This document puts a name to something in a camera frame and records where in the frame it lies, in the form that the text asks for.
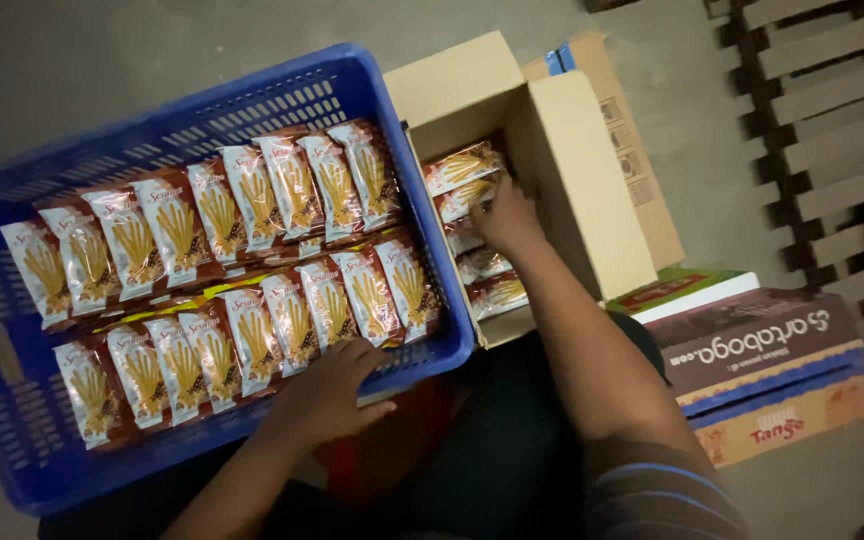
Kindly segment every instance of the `pallet slat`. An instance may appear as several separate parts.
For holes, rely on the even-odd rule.
[[[862,98],[864,98],[864,68],[835,80],[777,97],[772,100],[772,107],[778,124],[786,125]]]
[[[864,146],[864,120],[793,144],[783,152],[789,172],[797,174],[828,160],[830,156],[854,151],[858,141]]]
[[[830,283],[822,287],[822,291],[838,294],[846,302],[860,302],[864,300],[864,270]]]
[[[755,30],[770,22],[788,19],[798,14],[834,4],[839,0],[758,0],[754,4],[742,8],[742,16],[749,24],[750,30]]]
[[[832,215],[860,205],[864,203],[864,174],[801,193],[797,201],[802,221]]]
[[[820,268],[845,261],[864,252],[864,223],[812,243],[815,264]]]
[[[864,49],[864,18],[758,54],[766,79],[818,66]]]

